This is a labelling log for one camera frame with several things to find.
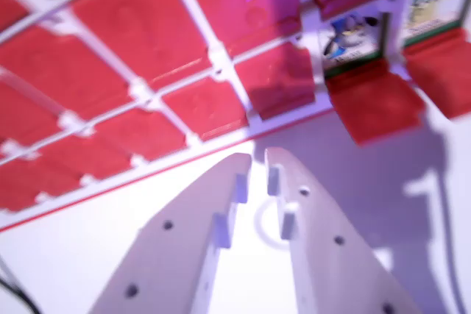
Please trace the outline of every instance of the white grid frame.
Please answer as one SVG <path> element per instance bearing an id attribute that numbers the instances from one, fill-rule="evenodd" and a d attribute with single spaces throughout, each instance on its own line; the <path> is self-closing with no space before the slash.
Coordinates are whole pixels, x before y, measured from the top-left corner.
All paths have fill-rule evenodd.
<path id="1" fill-rule="evenodd" d="M 93 52 L 101 57 L 107 64 L 109 64 L 118 74 L 121 75 L 123 80 L 130 84 L 130 96 L 135 100 L 129 104 L 125 104 L 121 107 L 117 107 L 114 110 L 106 112 L 103 115 L 99 115 L 89 121 L 82 121 L 78 119 L 73 113 L 68 111 L 65 115 L 66 119 L 62 119 L 60 124 L 63 131 L 52 135 L 42 141 L 39 141 L 31 146 L 23 147 L 18 144 L 13 144 L 15 148 L 9 148 L 7 150 L 7 157 L 0 160 L 0 165 L 8 163 L 15 158 L 22 158 L 25 156 L 34 156 L 36 150 L 49 145 L 50 143 L 56 142 L 69 135 L 77 134 L 81 132 L 92 132 L 93 126 L 105 121 L 109 118 L 122 114 L 128 110 L 140 107 L 147 110 L 158 110 L 162 112 L 175 126 L 180 129 L 187 137 L 188 148 L 182 151 L 177 151 L 168 156 L 162 157 L 154 161 L 145 161 L 142 157 L 135 155 L 132 158 L 133 168 L 125 171 L 121 174 L 117 174 L 107 179 L 97 180 L 93 176 L 85 176 L 82 188 L 71 191 L 70 193 L 64 194 L 58 198 L 48 198 L 47 195 L 41 193 L 37 197 L 37 204 L 33 207 L 29 207 L 17 213 L 11 213 L 7 210 L 0 210 L 0 231 L 18 222 L 22 222 L 29 218 L 34 218 L 40 214 L 47 213 L 51 210 L 62 208 L 68 204 L 74 204 L 80 200 L 87 199 L 99 193 L 103 193 L 111 188 L 118 187 L 119 185 L 127 184 L 133 180 L 140 179 L 145 176 L 149 176 L 163 171 L 172 166 L 179 165 L 185 161 L 189 161 L 200 156 L 209 154 L 213 151 L 223 149 L 224 147 L 231 146 L 236 143 L 240 143 L 244 140 L 254 138 L 264 132 L 276 129 L 284 126 L 287 123 L 293 121 L 299 121 L 303 118 L 307 118 L 326 110 L 332 109 L 330 104 L 327 91 L 324 86 L 324 73 L 321 64 L 321 54 L 319 47 L 319 38 L 316 29 L 319 28 L 320 14 L 319 10 L 315 6 L 303 7 L 301 12 L 302 31 L 285 38 L 278 38 L 271 40 L 256 48 L 250 49 L 249 51 L 236 56 L 231 59 L 228 55 L 224 44 L 217 38 L 209 21 L 205 17 L 200 5 L 197 0 L 183 0 L 183 4 L 190 12 L 195 24 L 202 33 L 205 42 L 209 48 L 209 59 L 213 65 L 212 68 L 206 69 L 194 75 L 191 75 L 185 79 L 175 82 L 157 92 L 151 90 L 145 81 L 137 76 L 133 71 L 123 63 L 116 54 L 114 54 L 109 48 L 95 36 L 74 14 L 67 8 L 73 0 L 19 0 L 25 6 L 31 10 L 31 15 L 28 15 L 24 19 L 20 20 L 16 24 L 13 24 L 8 29 L 0 33 L 0 44 L 8 40 L 17 33 L 23 31 L 27 27 L 33 24 L 40 24 L 50 31 L 67 34 L 75 34 L 81 39 Z M 310 0 L 300 0 L 302 4 L 307 4 Z M 396 1 L 394 6 L 388 5 L 389 0 L 374 0 L 378 3 L 379 7 L 383 7 L 385 11 L 389 11 L 395 18 L 401 18 L 403 8 L 405 4 L 403 0 Z M 207 142 L 202 143 L 199 137 L 192 132 L 186 124 L 181 121 L 169 107 L 167 107 L 161 100 L 162 96 L 180 89 L 186 85 L 197 82 L 207 76 L 211 76 L 215 81 L 224 81 L 225 79 L 232 85 L 235 93 L 237 94 L 240 102 L 244 106 L 246 112 L 252 112 L 252 104 L 249 100 L 247 92 L 235 70 L 235 65 L 248 60 L 256 55 L 264 53 L 270 49 L 278 47 L 285 42 L 290 41 L 299 48 L 305 48 L 309 50 L 311 55 L 311 62 L 314 71 L 314 82 L 316 83 L 316 102 L 307 104 L 303 107 L 295 110 L 277 115 L 274 118 L 262 121 L 258 115 L 247 115 L 249 120 L 249 126 L 237 129 L 236 131 L 229 132 L 221 137 L 214 138 Z M 222 70 L 223 75 L 219 75 L 216 72 Z"/>

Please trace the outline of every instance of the screw hole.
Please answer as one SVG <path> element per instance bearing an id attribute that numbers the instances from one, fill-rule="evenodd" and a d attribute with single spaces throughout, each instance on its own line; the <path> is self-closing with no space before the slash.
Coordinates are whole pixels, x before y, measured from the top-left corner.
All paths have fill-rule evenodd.
<path id="1" fill-rule="evenodd" d="M 131 283 L 126 288 L 125 296 L 126 298 L 132 298 L 132 297 L 135 297 L 138 294 L 138 292 L 139 292 L 138 286 L 134 283 Z"/>
<path id="2" fill-rule="evenodd" d="M 174 228 L 174 223 L 172 221 L 165 221 L 163 223 L 163 228 L 168 231 L 169 229 Z"/>
<path id="3" fill-rule="evenodd" d="M 305 185 L 303 185 L 303 186 L 300 188 L 300 194 L 301 194 L 302 196 L 308 196 L 310 192 L 311 192 L 311 191 L 309 190 L 309 188 L 306 187 Z"/>
<path id="4" fill-rule="evenodd" d="M 340 246 L 343 246 L 345 244 L 345 238 L 343 238 L 341 235 L 335 236 L 333 241 L 339 244 Z"/>
<path id="5" fill-rule="evenodd" d="M 57 25 L 62 22 L 62 19 L 57 15 L 53 15 L 49 18 L 49 21 L 51 21 L 52 24 Z"/>
<path id="6" fill-rule="evenodd" d="M 396 311 L 394 310 L 394 307 L 390 305 L 390 303 L 385 303 L 383 304 L 383 313 L 384 314 L 394 314 Z"/>

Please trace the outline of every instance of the black cable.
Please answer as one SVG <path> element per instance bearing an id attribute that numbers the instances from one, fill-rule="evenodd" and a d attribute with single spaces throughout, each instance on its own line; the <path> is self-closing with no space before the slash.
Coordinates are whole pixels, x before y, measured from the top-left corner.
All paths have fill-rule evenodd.
<path id="1" fill-rule="evenodd" d="M 3 260 L 1 258 L 0 260 L 0 268 L 2 268 L 6 272 L 6 274 L 9 274 L 10 271 L 6 268 L 6 265 L 3 263 Z M 41 311 L 38 309 L 36 304 L 28 297 L 25 292 L 23 292 L 21 288 L 19 288 L 17 284 L 10 284 L 0 277 L 0 286 L 2 286 L 5 290 L 20 299 L 31 310 L 32 314 L 41 314 Z"/>
<path id="2" fill-rule="evenodd" d="M 41 314 L 41 311 L 36 307 L 36 304 L 33 303 L 33 301 L 28 297 L 28 295 L 25 294 L 25 292 L 22 291 L 22 289 L 10 285 L 7 281 L 2 279 L 0 277 L 0 285 L 5 288 L 8 292 L 10 292 L 12 295 L 16 296 L 18 299 L 20 299 L 25 305 L 28 306 L 28 308 L 31 310 L 31 313 L 33 314 Z"/>

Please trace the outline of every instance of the white surface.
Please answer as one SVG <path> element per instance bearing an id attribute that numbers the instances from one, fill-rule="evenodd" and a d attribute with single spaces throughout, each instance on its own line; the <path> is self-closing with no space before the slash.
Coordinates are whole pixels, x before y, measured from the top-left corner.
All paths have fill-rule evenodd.
<path id="1" fill-rule="evenodd" d="M 296 157 L 269 147 L 265 163 L 267 191 L 277 199 L 281 238 L 289 240 L 299 314 L 391 310 L 421 314 L 340 206 Z"/>
<path id="2" fill-rule="evenodd" d="M 452 123 L 431 112 L 431 127 L 364 148 L 328 113 L 3 232 L 0 254 L 45 314 L 86 313 L 139 227 L 202 171 L 234 151 L 261 160 L 264 148 L 281 146 L 313 171 L 424 313 L 459 313 L 448 260 L 469 310 L 471 116 Z M 233 248 L 221 253 L 211 314 L 296 312 L 289 253 L 265 180 L 255 163 Z M 27 312 L 0 291 L 0 313 Z"/>

